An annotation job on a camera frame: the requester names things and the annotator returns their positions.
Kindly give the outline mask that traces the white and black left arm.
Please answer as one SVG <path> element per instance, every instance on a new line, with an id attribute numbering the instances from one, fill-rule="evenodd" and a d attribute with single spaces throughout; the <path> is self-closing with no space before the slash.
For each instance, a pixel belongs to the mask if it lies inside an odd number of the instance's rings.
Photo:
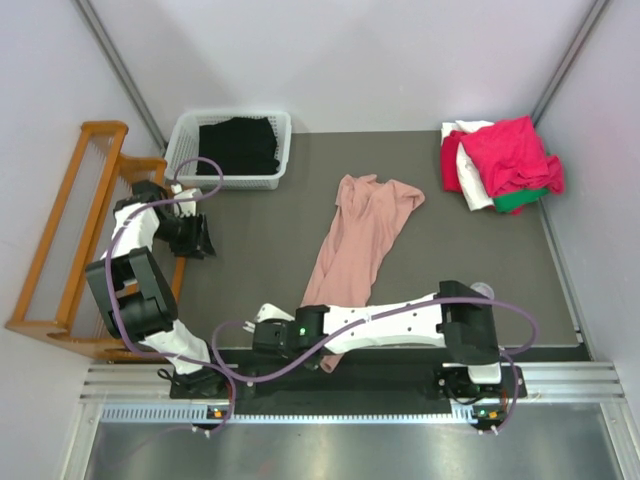
<path id="1" fill-rule="evenodd" d="M 125 332 L 131 345 L 164 353 L 175 374 L 205 396 L 226 387 L 225 370 L 211 363 L 208 343 L 179 319 L 176 296 L 153 256 L 156 240 L 177 258 L 214 257 L 206 215 L 197 211 L 198 188 L 169 189 L 150 181 L 133 184 L 116 202 L 115 226 L 102 257 L 85 268 L 90 291 L 109 334 Z"/>

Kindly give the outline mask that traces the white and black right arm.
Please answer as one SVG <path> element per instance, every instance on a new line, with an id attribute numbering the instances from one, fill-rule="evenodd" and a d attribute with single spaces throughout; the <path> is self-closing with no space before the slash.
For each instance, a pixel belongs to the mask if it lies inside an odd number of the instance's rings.
<path id="1" fill-rule="evenodd" d="M 294 360 L 318 346 L 304 365 L 315 369 L 327 357 L 352 350 L 399 345 L 445 348 L 453 361 L 467 367 L 467 384 L 487 396 L 504 380 L 492 307 L 466 303 L 466 298 L 492 300 L 491 287 L 442 281 L 439 290 L 396 304 L 340 307 L 312 305 L 289 315 L 264 304 L 243 329 L 252 335 L 252 350 Z"/>

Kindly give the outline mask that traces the pink printed t-shirt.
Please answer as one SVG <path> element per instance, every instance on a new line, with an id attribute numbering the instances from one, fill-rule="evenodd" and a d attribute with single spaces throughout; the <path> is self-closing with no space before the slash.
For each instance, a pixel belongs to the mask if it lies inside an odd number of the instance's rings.
<path id="1" fill-rule="evenodd" d="M 397 180 L 344 176 L 301 305 L 364 307 L 385 256 L 424 202 L 420 189 Z"/>

